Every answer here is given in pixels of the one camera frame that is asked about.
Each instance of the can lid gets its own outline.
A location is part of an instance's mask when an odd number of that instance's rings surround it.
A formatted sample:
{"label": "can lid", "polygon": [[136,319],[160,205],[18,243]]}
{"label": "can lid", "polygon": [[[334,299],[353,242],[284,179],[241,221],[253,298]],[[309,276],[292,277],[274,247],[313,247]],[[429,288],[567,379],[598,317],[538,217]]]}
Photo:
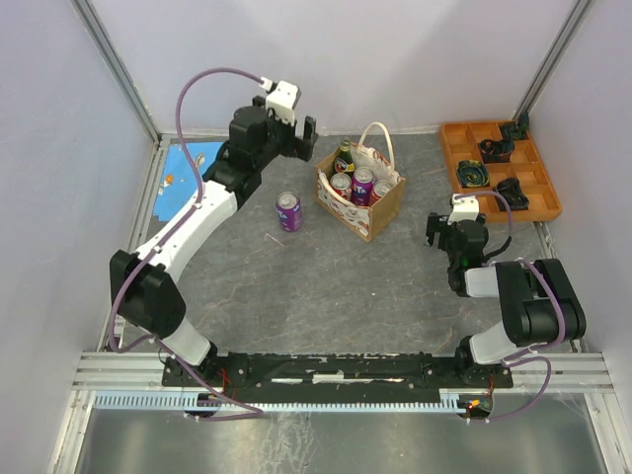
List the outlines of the can lid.
{"label": "can lid", "polygon": [[332,187],[338,190],[345,190],[352,185],[352,179],[345,173],[338,173],[332,177]]}
{"label": "can lid", "polygon": [[298,203],[298,196],[291,191],[281,193],[276,201],[283,209],[292,209]]}
{"label": "can lid", "polygon": [[354,178],[360,183],[373,181],[373,172],[368,168],[358,168],[355,170]]}
{"label": "can lid", "polygon": [[378,181],[377,183],[375,183],[373,185],[373,191],[378,195],[378,196],[384,196],[386,193],[388,193],[389,191],[391,191],[393,189],[393,185],[391,185],[388,181],[386,180],[381,180]]}

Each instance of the brown bag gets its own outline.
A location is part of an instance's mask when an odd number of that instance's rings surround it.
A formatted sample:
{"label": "brown bag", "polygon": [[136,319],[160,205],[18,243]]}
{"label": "brown bag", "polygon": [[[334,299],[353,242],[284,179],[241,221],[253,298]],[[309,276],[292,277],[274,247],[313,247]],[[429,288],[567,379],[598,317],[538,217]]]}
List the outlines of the brown bag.
{"label": "brown bag", "polygon": [[[384,132],[388,146],[389,160],[375,150],[364,146],[366,134],[373,126],[379,126]],[[329,184],[334,176],[334,161],[338,150],[329,155],[316,167],[316,200],[332,214],[338,217],[347,227],[359,235],[365,242],[370,242],[378,232],[399,212],[406,179],[395,171],[395,157],[391,137],[386,127],[375,121],[369,125],[358,144],[352,143],[352,156],[355,168],[367,167],[373,172],[376,180],[387,180],[393,189],[372,206],[358,206],[342,198]]]}

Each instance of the soda can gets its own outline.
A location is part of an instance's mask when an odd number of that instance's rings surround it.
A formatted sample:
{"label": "soda can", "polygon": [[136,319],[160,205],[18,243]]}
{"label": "soda can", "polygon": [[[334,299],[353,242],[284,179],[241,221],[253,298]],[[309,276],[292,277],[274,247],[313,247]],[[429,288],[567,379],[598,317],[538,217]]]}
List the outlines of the soda can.
{"label": "soda can", "polygon": [[352,199],[352,179],[345,173],[338,173],[332,176],[330,182],[332,188],[336,193],[345,198],[346,200]]}
{"label": "soda can", "polygon": [[286,232],[295,232],[303,225],[303,209],[295,193],[281,193],[276,200],[276,211],[281,228]]}
{"label": "soda can", "polygon": [[393,185],[386,180],[378,181],[373,185],[373,189],[371,190],[371,196],[368,200],[368,205],[374,205],[380,199],[384,197],[386,193],[393,189]]}
{"label": "soda can", "polygon": [[355,170],[352,188],[352,203],[368,205],[371,189],[373,188],[373,172],[368,168]]}

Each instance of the can top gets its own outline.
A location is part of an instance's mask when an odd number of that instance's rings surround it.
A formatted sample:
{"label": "can top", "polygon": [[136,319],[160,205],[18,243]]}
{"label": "can top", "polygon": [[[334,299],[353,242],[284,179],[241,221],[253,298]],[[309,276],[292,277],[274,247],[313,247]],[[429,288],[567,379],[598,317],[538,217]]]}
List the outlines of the can top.
{"label": "can top", "polygon": [[349,141],[348,138],[345,138],[343,141],[340,142],[341,151],[349,151],[351,148],[352,148],[352,143]]}
{"label": "can top", "polygon": [[354,178],[360,183],[369,183],[373,181],[373,172],[368,168],[358,168],[355,170]]}
{"label": "can top", "polygon": [[376,193],[380,197],[384,196],[386,193],[388,193],[392,189],[393,189],[393,185],[391,185],[386,180],[378,181],[377,183],[373,185],[373,192]]}
{"label": "can top", "polygon": [[352,185],[352,179],[346,173],[338,173],[332,177],[332,187],[337,190],[345,190]]}
{"label": "can top", "polygon": [[282,209],[292,209],[298,203],[298,196],[291,191],[286,191],[280,194],[276,203]]}

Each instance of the bottle label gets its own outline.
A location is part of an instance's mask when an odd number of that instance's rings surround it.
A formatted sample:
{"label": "bottle label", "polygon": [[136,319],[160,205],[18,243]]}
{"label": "bottle label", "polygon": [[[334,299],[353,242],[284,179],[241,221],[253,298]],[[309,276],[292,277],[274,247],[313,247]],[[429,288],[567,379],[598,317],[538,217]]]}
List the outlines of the bottle label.
{"label": "bottle label", "polygon": [[336,173],[351,173],[356,170],[356,165],[354,163],[347,163],[345,160],[341,160],[340,158],[336,158],[334,170],[336,170]]}

